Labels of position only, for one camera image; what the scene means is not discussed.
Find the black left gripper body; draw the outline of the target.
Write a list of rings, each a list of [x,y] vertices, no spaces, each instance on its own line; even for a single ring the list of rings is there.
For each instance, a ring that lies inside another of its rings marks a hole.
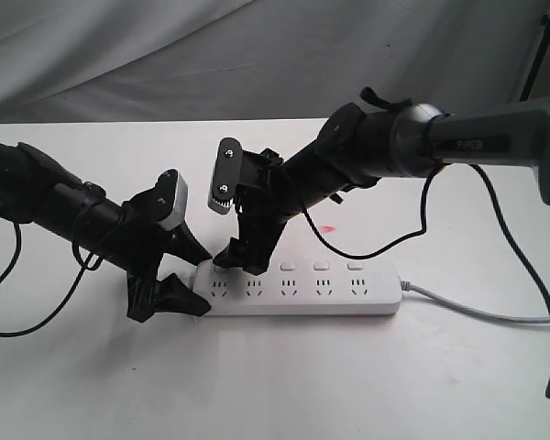
[[[122,204],[126,214],[122,244],[128,251],[127,316],[139,323],[155,313],[153,300],[158,284],[157,272],[171,240],[171,230],[164,230],[158,223],[157,182]]]

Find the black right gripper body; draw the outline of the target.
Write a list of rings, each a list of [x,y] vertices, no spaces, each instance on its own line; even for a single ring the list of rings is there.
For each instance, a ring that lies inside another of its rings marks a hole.
[[[255,153],[230,147],[228,202],[238,222],[228,255],[271,256],[287,222],[312,205],[312,149],[284,160],[269,148]]]

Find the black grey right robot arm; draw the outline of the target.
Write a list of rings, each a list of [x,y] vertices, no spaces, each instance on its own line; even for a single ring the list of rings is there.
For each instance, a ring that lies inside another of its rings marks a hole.
[[[341,106],[288,159],[247,151],[232,137],[220,141],[208,204],[221,215],[235,211],[238,234],[215,265],[259,275],[304,209],[384,178],[426,179],[449,164],[531,169],[550,205],[550,96],[453,115],[432,104],[387,102],[368,88],[361,95],[372,112]]]

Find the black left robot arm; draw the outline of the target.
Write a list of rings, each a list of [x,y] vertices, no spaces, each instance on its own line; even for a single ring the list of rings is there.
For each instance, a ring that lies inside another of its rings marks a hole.
[[[193,265],[211,257],[186,224],[187,198],[182,175],[169,169],[117,204],[39,149],[0,143],[0,218],[41,226],[68,240],[74,255],[85,249],[124,270],[127,315],[140,323],[156,313],[200,317],[211,309],[177,275],[157,278],[166,255]]]

